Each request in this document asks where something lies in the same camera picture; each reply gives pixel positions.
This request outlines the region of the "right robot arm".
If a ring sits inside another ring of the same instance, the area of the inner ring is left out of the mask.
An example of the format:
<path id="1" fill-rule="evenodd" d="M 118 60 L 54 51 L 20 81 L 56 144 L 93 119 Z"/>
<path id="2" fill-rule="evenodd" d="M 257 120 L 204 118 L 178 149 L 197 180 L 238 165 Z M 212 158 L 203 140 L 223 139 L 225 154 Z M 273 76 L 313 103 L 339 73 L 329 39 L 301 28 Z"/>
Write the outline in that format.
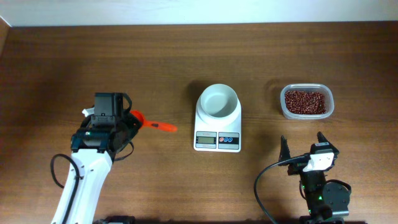
<path id="1" fill-rule="evenodd" d="M 351 186 L 340 180 L 326 180 L 325 172 L 334 167 L 340 152 L 321 132 L 317 139 L 308 153 L 292 157 L 282 136 L 279 162 L 288 167 L 289 176 L 300 176 L 299 192 L 308 207 L 308 215 L 301 216 L 300 223 L 343 223 L 349 215 Z"/>

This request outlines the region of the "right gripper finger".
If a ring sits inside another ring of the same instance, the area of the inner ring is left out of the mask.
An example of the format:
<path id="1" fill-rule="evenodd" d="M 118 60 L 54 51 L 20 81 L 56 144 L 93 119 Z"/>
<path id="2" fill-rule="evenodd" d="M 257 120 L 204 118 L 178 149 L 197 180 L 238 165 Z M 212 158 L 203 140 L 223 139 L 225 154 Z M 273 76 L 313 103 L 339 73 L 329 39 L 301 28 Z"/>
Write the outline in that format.
<path id="1" fill-rule="evenodd" d="M 280 154 L 279 162 L 286 161 L 291 158 L 289 146 L 284 136 L 280 137 Z"/>
<path id="2" fill-rule="evenodd" d="M 329 140 L 327 140 L 321 131 L 317 132 L 317 139 L 319 143 L 329 143 Z"/>

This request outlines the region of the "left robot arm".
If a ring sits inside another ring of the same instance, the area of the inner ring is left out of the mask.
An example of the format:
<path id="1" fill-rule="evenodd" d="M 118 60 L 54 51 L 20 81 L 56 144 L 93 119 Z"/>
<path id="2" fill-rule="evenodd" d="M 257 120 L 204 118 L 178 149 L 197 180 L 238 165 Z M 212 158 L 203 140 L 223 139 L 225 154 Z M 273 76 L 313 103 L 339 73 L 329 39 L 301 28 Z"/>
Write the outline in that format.
<path id="1" fill-rule="evenodd" d="M 101 188 L 118 153 L 132 145 L 141 122 L 125 108 L 131 103 L 125 93 L 96 93 L 92 108 L 84 109 L 85 118 L 71 136 L 71 154 L 56 154 L 50 161 L 66 159 L 70 166 L 52 223 L 92 223 Z"/>

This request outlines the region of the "orange measuring scoop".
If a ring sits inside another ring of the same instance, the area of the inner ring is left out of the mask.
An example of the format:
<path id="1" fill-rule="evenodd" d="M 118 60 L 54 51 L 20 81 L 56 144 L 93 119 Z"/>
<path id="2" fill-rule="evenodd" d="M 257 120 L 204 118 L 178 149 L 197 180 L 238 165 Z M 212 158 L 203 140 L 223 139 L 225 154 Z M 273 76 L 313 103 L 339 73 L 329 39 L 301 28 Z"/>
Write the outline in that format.
<path id="1" fill-rule="evenodd" d="M 178 128 L 176 126 L 169 124 L 169 123 L 162 123 L 162 122 L 158 122 L 158 121 L 149 121 L 145 118 L 144 114 L 138 110 L 132 110 L 130 113 L 139 120 L 139 122 L 142 124 L 143 128 L 153 128 L 153 129 L 158 129 L 158 130 L 166 131 L 166 132 L 170 132 L 170 133 L 177 132 L 177 130 L 178 130 Z"/>

